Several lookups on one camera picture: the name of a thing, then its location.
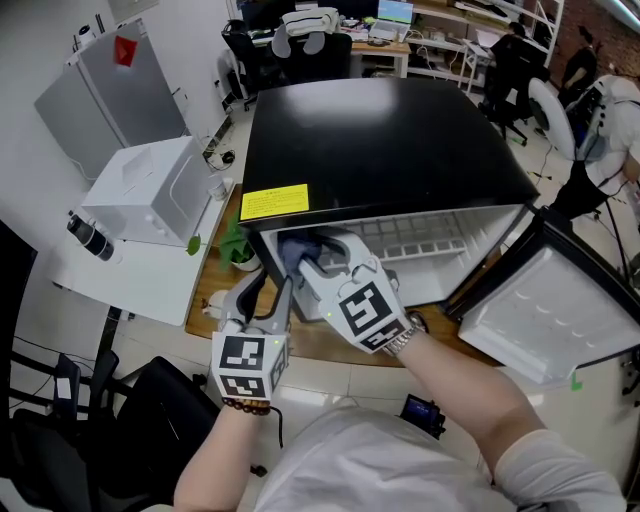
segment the beaded bracelet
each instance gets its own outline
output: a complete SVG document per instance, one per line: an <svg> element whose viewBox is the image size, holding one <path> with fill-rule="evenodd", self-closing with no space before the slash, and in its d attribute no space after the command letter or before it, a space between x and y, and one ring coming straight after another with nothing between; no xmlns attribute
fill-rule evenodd
<svg viewBox="0 0 640 512"><path fill-rule="evenodd" d="M269 402L265 400L234 400L233 398L223 398L222 403L238 411L255 414L256 416L266 416L271 412Z"/></svg>

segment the wristwatch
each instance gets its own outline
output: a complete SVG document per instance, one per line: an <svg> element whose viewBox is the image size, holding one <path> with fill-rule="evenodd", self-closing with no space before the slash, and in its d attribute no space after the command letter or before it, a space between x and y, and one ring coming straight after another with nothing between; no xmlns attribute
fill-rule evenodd
<svg viewBox="0 0 640 512"><path fill-rule="evenodd" d="M390 356L397 357L400 351L406 346L407 343L409 343L409 340L413 337L416 331L426 332L425 328L422 325L422 322L424 320L414 317L412 314L407 315L407 317L413 324L412 327L409 330L404 331L399 336L396 336L392 341L382 347L382 350L384 350Z"/></svg>

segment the metal watch band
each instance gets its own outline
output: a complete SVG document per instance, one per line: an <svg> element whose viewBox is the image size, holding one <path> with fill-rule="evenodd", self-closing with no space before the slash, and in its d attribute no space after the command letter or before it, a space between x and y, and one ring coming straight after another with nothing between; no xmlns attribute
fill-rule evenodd
<svg viewBox="0 0 640 512"><path fill-rule="evenodd" d="M396 357L400 353L400 351L406 346L406 344L409 343L409 340L416 333L416 331L424 331L422 326L416 323L416 321L414 321L413 318L411 318L410 316L409 316L409 320L413 324L411 329L404 331L402 334L400 334L399 336L396 336L392 341L390 341L384 347L382 347L382 350L384 350L390 356Z"/></svg>

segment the sticker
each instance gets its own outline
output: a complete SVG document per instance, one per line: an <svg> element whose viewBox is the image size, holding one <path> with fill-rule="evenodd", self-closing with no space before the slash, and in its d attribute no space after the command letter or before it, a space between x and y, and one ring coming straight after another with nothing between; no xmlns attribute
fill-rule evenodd
<svg viewBox="0 0 640 512"><path fill-rule="evenodd" d="M385 325L377 333L372 334L366 340L361 341L360 345L368 348L369 350L378 350L384 347L387 343L393 340L396 336L400 336L406 329L400 323L398 319Z"/></svg>
<svg viewBox="0 0 640 512"><path fill-rule="evenodd" d="M262 370L264 339L227 336L224 340L220 368Z"/></svg>
<svg viewBox="0 0 640 512"><path fill-rule="evenodd" d="M71 400L71 383L69 379L56 379L56 387L58 388L58 398Z"/></svg>
<svg viewBox="0 0 640 512"><path fill-rule="evenodd" d="M240 220L306 211L309 211L307 185L292 185L243 194Z"/></svg>
<svg viewBox="0 0 640 512"><path fill-rule="evenodd" d="M582 390L582 382L578 382L578 374L573 372L573 375L571 375L571 391L580 390Z"/></svg>
<svg viewBox="0 0 640 512"><path fill-rule="evenodd" d="M227 395L246 396L247 398L266 398L262 380L255 377L232 377L220 375Z"/></svg>
<svg viewBox="0 0 640 512"><path fill-rule="evenodd" d="M355 336L360 336L391 314L391 308L373 283L343 300L340 309Z"/></svg>

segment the white table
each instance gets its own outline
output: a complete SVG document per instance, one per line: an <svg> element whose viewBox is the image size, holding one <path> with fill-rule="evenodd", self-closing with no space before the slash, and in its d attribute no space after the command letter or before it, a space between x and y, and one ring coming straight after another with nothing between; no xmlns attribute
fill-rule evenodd
<svg viewBox="0 0 640 512"><path fill-rule="evenodd" d="M194 256L184 247L116 240L115 253L105 262L65 231L49 258L47 277L110 306L183 325L209 246L233 192L233 180L225 178L224 182L229 194L224 201L209 200L195 231L202 237L202 245Z"/></svg>

